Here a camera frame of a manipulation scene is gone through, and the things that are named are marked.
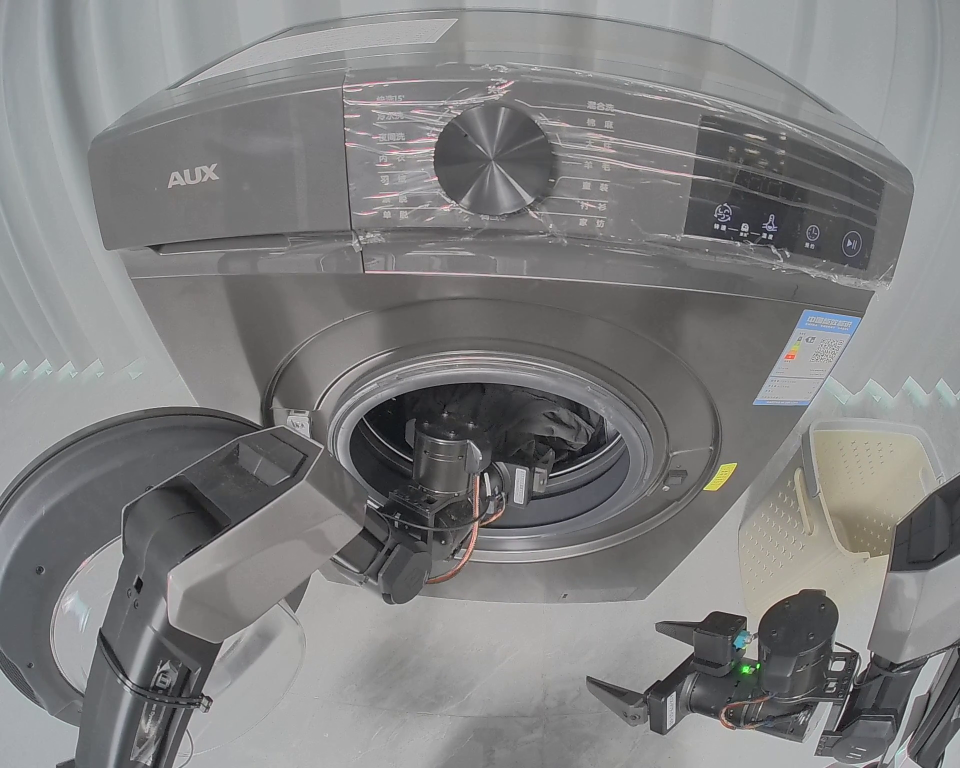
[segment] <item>laundry basket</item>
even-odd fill
[[[802,588],[838,604],[878,588],[894,528],[944,480],[926,433],[870,419],[816,421],[744,516],[740,574],[755,617]]]

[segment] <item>washing machine door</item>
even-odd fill
[[[201,408],[159,408],[101,421],[54,445],[0,497],[0,671],[50,714],[80,725],[97,634],[123,559],[121,511],[152,486],[258,427]],[[294,614],[306,585],[223,645],[184,756],[239,737],[300,670]]]

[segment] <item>plastic wrap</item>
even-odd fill
[[[548,194],[506,216],[456,205],[433,169],[434,143],[447,122],[496,101],[534,117],[556,163]],[[799,122],[675,86],[578,70],[451,63],[411,68],[402,78],[348,72],[344,111],[351,220],[365,245],[389,242],[398,229],[441,228],[450,248],[471,252],[470,241],[493,230],[592,242],[628,258],[671,252],[875,288],[892,276],[912,191],[909,174],[892,173],[888,157]],[[730,153],[740,156],[706,155],[705,133],[714,144],[729,140]],[[768,157],[749,167],[744,157],[752,152]],[[791,165],[803,169],[803,180],[791,178]],[[705,199],[705,192],[721,197]],[[752,196],[756,210],[743,201],[738,210],[738,194]],[[723,226],[732,215],[733,230],[738,214],[754,219],[742,236]],[[452,230],[459,230],[454,237]],[[838,242],[845,233],[853,255]],[[444,271],[442,262],[433,259],[434,268]]]

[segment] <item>control panel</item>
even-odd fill
[[[451,64],[402,80],[348,75],[353,228],[694,236],[735,244],[720,253],[870,265],[882,179],[800,132],[648,84],[513,74]]]
[[[700,121],[684,233],[865,269],[883,181],[784,131]]]
[[[696,112],[596,79],[495,74],[456,64],[402,80],[352,82],[348,73],[354,229],[499,228],[628,241],[682,231]],[[495,136],[503,146],[485,149]]]

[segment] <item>blue label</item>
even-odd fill
[[[754,405],[809,405],[859,325],[852,315],[805,309]]]

